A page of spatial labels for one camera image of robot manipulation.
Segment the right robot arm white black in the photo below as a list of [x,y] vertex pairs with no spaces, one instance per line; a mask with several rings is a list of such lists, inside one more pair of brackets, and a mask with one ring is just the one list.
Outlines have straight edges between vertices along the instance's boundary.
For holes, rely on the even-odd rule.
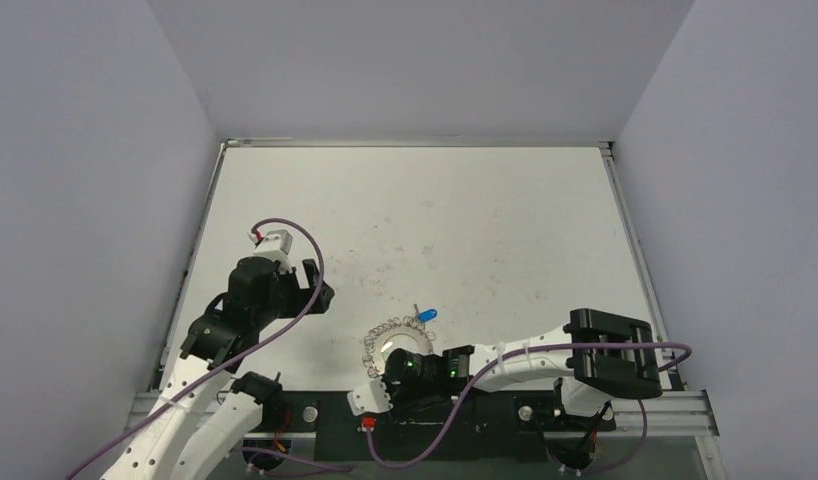
[[410,412],[471,393],[550,379],[553,421],[573,429],[615,399],[657,398],[662,384],[651,326],[594,309],[525,339],[451,348],[440,354],[394,350],[372,388],[386,412]]

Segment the key with blue tag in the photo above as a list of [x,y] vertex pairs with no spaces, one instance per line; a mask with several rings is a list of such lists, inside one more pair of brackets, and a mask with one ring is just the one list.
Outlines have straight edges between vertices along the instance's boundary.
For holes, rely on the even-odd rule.
[[413,307],[415,313],[414,319],[420,324],[426,324],[427,322],[436,319],[438,316],[438,311],[434,308],[421,310],[418,304],[414,304]]

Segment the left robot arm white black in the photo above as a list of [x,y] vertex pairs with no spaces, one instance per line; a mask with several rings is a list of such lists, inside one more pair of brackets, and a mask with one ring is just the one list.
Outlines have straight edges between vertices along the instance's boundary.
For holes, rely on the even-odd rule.
[[306,287],[283,250],[237,262],[226,290],[192,322],[159,397],[124,433],[126,447],[103,478],[202,478],[248,430],[267,431],[281,422],[279,382],[250,372],[223,405],[221,421],[198,424],[243,360],[265,346],[260,335],[267,326],[279,319],[294,326],[305,315],[328,310],[334,291],[323,278],[323,256],[302,266]]

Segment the metal disc with key rings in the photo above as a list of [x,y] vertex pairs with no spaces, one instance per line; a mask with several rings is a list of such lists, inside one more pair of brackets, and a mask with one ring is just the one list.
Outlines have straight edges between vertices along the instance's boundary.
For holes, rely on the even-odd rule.
[[363,337],[361,362],[367,375],[376,378],[384,373],[386,361],[395,350],[431,354],[435,339],[435,333],[416,317],[393,317],[374,326]]

